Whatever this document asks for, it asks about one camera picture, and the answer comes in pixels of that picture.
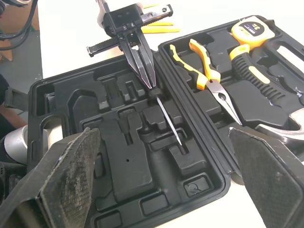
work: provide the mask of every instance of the black fabric pad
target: black fabric pad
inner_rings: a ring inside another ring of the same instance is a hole
[[[299,226],[304,183],[300,161],[279,140],[252,129],[232,128],[229,136],[245,187],[265,225],[303,227]]]

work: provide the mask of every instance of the black plastic tool case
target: black plastic tool case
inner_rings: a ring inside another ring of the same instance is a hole
[[[201,61],[188,43],[193,38],[206,45],[246,126],[267,123],[286,128],[285,113],[271,106],[249,82],[232,76],[228,54],[239,44],[229,31],[237,22],[166,42],[154,53],[162,101],[183,140],[183,150],[160,107],[148,100],[147,91],[121,56],[31,87],[28,171],[43,156],[42,129],[60,119],[64,137],[86,127],[99,128],[102,135],[85,227],[154,227],[224,196],[232,173],[241,182],[228,138],[228,128],[235,123],[208,90],[197,90],[187,72],[173,64],[168,46],[174,44],[184,61],[202,71]],[[271,21],[269,26],[276,38],[256,48],[253,59],[274,74],[284,75],[280,80],[286,85],[304,91],[302,72],[274,51],[276,45],[287,44],[300,53],[303,46]],[[295,153],[303,150],[297,148]]]

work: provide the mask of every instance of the screwdriver shaft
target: screwdriver shaft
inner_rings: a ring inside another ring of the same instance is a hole
[[[168,116],[168,113],[167,113],[166,109],[165,109],[164,106],[162,105],[161,100],[160,100],[158,97],[157,97],[156,99],[157,99],[157,103],[158,103],[158,105],[161,107],[162,113],[165,115],[165,118],[166,118],[166,120],[167,120],[167,122],[168,122],[168,124],[169,124],[169,126],[170,126],[170,128],[171,128],[171,130],[173,131],[173,133],[174,133],[174,135],[175,135],[177,141],[178,141],[179,144],[182,146],[181,140],[180,140],[179,136],[177,135],[177,132],[176,132],[174,126],[173,126],[173,123],[172,123],[170,117]]]

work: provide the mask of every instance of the yellow tape measure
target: yellow tape measure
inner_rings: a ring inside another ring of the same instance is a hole
[[[249,44],[250,50],[261,46],[265,40],[275,36],[274,32],[256,16],[241,20],[231,29],[232,36],[243,44]]]

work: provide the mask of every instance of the white table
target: white table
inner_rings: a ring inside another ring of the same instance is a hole
[[[111,10],[134,2],[108,1]],[[278,27],[304,44],[304,30],[301,27],[304,21],[303,3],[300,1],[290,0],[283,4],[276,0],[172,0],[168,3],[174,10],[170,20],[182,30],[180,33],[146,35],[153,50],[157,50],[158,45],[164,41],[255,14],[275,19]],[[87,46],[109,38],[96,22],[99,8],[94,0],[39,0],[38,9],[44,78],[122,54],[118,48],[94,58],[87,54]],[[193,226],[265,227],[245,187],[233,181],[229,192],[223,198],[160,227]]]

